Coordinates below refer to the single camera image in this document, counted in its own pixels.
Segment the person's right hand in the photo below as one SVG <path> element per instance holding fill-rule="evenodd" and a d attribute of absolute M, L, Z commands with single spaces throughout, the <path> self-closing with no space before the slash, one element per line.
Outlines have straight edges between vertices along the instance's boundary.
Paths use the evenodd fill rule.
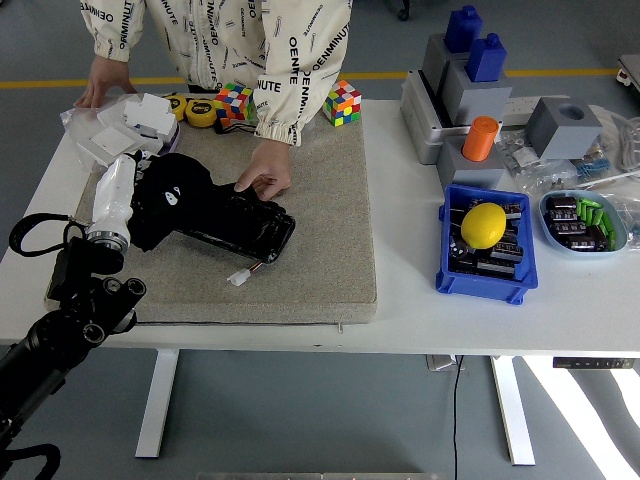
<path fill-rule="evenodd" d="M 137 92 L 131 83 L 128 63 L 96 55 L 91 64 L 87 86 L 74 106 L 99 108 L 104 104 L 108 91 L 114 87 L 126 94 Z"/>

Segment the person's left hand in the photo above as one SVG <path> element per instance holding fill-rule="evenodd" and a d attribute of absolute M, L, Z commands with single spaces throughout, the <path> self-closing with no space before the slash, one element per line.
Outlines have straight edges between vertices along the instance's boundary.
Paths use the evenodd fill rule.
<path fill-rule="evenodd" d="M 291 186 L 290 145 L 262 139 L 253 150 L 249 166 L 234 185 L 236 192 L 252 188 L 258 198 L 269 201 Z"/>

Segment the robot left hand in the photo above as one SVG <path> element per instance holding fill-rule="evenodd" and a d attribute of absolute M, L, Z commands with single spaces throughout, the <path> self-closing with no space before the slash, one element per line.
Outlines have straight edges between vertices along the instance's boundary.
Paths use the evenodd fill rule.
<path fill-rule="evenodd" d="M 152 248 L 175 229 L 187 191 L 173 156 L 124 153 L 98 181 L 88 239 Z"/>

